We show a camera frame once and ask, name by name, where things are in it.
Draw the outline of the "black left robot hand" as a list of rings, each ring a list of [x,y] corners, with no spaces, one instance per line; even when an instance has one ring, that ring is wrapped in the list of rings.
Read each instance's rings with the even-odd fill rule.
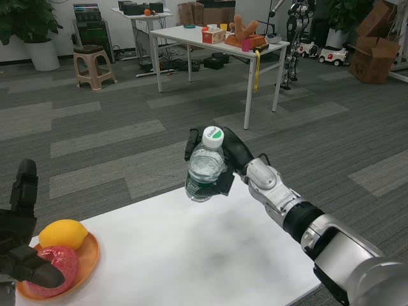
[[[51,262],[29,246],[36,227],[34,205],[38,193],[36,163],[23,159],[12,185],[9,210],[1,210],[1,284],[28,281],[56,288],[65,281]]]

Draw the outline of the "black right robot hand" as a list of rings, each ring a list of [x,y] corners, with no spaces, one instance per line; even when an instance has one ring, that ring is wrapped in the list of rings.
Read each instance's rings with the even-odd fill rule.
[[[200,202],[216,195],[229,195],[234,174],[245,175],[253,159],[246,144],[230,128],[191,128],[184,152],[187,196]]]

